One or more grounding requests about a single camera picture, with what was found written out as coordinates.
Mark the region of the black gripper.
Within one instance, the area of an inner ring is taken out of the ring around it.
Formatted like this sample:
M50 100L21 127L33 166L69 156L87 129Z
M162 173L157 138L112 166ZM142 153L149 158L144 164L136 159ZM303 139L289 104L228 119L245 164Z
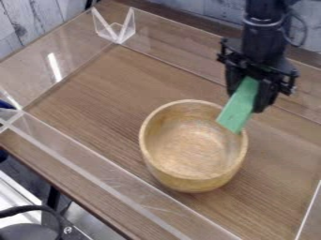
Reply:
M236 92L247 77L259 82L253 112L261 113L275 103L279 94L291 95L299 71L285 57L289 44L287 36L289 19L244 18L241 38L225 37L217 60L227 68L229 96Z

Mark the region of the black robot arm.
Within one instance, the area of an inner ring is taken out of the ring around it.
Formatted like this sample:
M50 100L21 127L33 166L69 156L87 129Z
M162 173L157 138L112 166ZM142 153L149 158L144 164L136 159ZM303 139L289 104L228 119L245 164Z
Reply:
M300 71L287 58L288 46L301 47L291 38L292 19L305 20L292 6L299 0L247 0L241 38L224 37L217 60L227 68L228 93L232 97L247 77L259 84L252 110L261 113L279 94L289 96Z

